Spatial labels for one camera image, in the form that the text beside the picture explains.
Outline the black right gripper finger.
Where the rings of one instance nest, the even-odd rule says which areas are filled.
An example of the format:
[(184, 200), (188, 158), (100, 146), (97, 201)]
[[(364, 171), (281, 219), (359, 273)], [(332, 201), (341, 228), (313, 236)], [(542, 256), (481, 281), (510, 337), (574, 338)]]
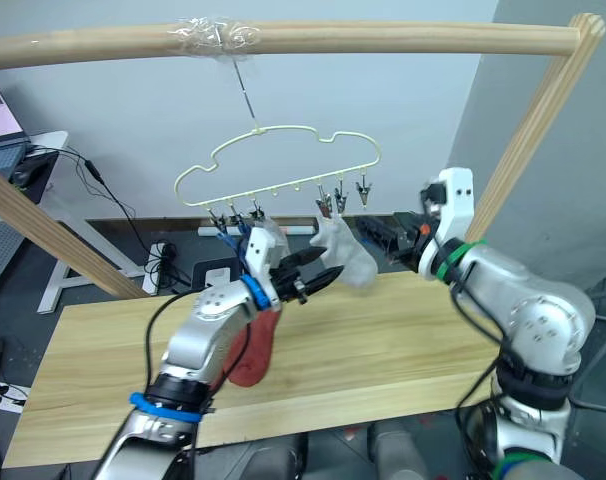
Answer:
[(397, 251), (399, 248), (396, 230), (378, 217), (359, 216), (356, 228), (364, 241), (382, 251)]
[(390, 264), (399, 264), (406, 269), (417, 269), (421, 260), (421, 251), (415, 247), (390, 249), (386, 252)]

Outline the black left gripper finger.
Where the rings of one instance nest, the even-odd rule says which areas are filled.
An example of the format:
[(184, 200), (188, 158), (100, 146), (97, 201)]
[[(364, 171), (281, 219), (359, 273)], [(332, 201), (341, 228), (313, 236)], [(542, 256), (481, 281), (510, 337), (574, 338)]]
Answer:
[(291, 253), (281, 260), (281, 271), (299, 274), (301, 267), (316, 261), (325, 251), (325, 247), (307, 247)]
[(330, 267), (317, 274), (314, 278), (305, 280), (303, 282), (303, 301), (306, 301), (311, 295), (332, 284), (341, 275), (343, 270), (343, 266)]

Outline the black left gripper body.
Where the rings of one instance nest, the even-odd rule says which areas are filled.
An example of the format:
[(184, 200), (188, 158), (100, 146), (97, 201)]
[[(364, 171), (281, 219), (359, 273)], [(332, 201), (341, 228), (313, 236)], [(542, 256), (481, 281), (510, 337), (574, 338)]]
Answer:
[(285, 265), (270, 270), (272, 285), (281, 302), (307, 302), (307, 288), (296, 265)]

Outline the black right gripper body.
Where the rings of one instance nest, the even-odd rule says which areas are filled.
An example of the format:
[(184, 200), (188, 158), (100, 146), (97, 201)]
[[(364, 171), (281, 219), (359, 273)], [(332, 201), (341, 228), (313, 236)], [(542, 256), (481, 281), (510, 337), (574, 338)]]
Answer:
[(425, 213), (395, 212), (394, 219), (404, 231), (398, 240), (398, 249), (415, 247), (421, 251), (421, 257), (432, 240), (433, 219)]

